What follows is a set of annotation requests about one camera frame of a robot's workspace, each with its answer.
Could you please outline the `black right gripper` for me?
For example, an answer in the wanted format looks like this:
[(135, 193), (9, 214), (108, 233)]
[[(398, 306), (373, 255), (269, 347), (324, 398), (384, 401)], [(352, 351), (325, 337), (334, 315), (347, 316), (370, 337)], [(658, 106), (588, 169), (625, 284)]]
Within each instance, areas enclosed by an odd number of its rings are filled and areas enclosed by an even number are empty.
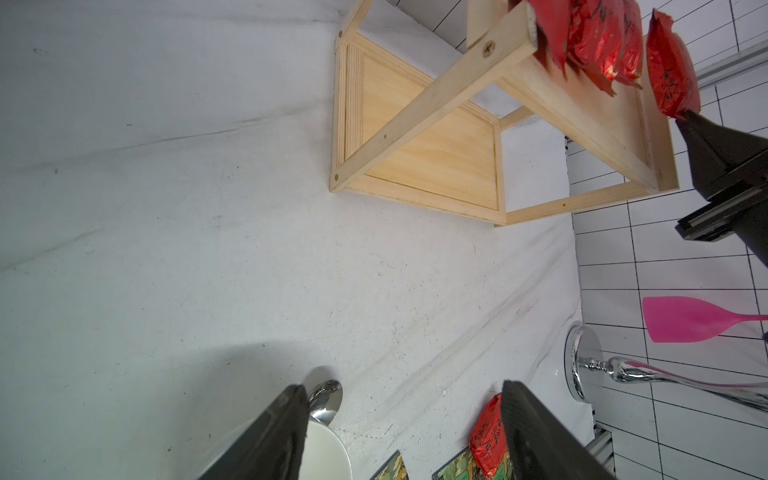
[(680, 219), (685, 240), (738, 236), (767, 262), (767, 139), (687, 111), (676, 121), (688, 147), (694, 189), (707, 204)]

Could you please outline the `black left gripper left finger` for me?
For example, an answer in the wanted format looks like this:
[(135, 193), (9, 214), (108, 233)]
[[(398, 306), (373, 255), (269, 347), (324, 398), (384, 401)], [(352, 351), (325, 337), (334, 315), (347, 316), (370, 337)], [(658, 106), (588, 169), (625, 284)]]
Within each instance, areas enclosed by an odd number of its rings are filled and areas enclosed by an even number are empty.
[(286, 387), (253, 420), (224, 435), (199, 461), (199, 479), (296, 479), (309, 423), (304, 386)]

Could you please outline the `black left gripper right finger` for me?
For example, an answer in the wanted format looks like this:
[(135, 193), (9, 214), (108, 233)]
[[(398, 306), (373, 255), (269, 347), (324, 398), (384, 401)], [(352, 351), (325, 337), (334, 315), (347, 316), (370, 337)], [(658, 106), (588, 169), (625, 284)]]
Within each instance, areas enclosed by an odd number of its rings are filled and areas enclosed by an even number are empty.
[(516, 479), (613, 477), (524, 383), (503, 383), (501, 419)]

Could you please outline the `red tea bag five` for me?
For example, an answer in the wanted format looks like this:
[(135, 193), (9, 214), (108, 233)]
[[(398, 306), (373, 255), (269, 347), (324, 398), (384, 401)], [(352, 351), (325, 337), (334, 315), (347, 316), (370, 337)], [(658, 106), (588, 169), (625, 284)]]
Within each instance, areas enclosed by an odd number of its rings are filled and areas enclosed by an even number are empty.
[(483, 408), (469, 438), (469, 449), (486, 479), (506, 473), (509, 460), (507, 439), (501, 416), (502, 394), (495, 395)]

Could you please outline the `green tea bag three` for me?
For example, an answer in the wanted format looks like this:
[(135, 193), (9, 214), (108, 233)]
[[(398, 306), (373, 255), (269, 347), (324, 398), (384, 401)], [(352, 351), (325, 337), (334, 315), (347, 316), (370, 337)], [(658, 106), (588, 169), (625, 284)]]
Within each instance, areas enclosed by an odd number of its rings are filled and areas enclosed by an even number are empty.
[[(510, 480), (513, 479), (512, 464), (510, 456), (505, 453), (502, 461), (491, 480)], [(451, 458), (447, 463), (439, 467), (433, 474), (433, 480), (488, 480), (482, 469), (478, 466), (470, 449), (465, 447), (457, 455)]]

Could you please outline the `red tea bag four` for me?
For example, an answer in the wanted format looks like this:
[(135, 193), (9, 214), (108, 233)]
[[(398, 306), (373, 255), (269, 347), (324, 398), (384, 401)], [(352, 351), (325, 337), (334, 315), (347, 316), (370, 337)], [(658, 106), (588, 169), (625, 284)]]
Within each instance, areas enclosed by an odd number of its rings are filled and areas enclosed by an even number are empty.
[(682, 119), (701, 111), (697, 76), (687, 46), (673, 31), (671, 16), (654, 9), (646, 38), (646, 63), (659, 111)]

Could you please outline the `green tea bag two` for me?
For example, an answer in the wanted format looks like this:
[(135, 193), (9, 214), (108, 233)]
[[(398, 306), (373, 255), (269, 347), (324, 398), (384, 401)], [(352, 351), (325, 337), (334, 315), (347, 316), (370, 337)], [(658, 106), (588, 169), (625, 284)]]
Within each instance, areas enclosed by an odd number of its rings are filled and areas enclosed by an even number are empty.
[(371, 480), (408, 480), (409, 474), (403, 456), (396, 450), (375, 472)]

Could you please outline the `red tea bag two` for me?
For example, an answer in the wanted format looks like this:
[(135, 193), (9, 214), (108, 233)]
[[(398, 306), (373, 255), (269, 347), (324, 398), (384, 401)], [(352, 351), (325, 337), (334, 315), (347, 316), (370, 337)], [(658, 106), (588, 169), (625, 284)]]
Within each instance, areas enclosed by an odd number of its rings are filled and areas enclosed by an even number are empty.
[(568, 56), (602, 92), (613, 97), (613, 81), (623, 41), (623, 7), (619, 1), (570, 2)]

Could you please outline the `red tea bag one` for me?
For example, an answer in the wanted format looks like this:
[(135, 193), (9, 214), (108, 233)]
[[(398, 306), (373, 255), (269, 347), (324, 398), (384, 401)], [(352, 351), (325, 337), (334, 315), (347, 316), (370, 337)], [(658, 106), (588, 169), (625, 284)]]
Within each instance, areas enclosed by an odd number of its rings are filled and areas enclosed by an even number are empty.
[(571, 7), (568, 0), (528, 0), (552, 63), (566, 76)]

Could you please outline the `red tea bag three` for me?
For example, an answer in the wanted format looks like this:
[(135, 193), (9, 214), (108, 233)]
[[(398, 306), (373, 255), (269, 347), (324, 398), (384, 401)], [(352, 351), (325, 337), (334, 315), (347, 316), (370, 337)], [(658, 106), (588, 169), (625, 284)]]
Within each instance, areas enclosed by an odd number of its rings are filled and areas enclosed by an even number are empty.
[(635, 0), (623, 0), (622, 44), (616, 61), (615, 80), (640, 88), (643, 69), (643, 36), (641, 11)]

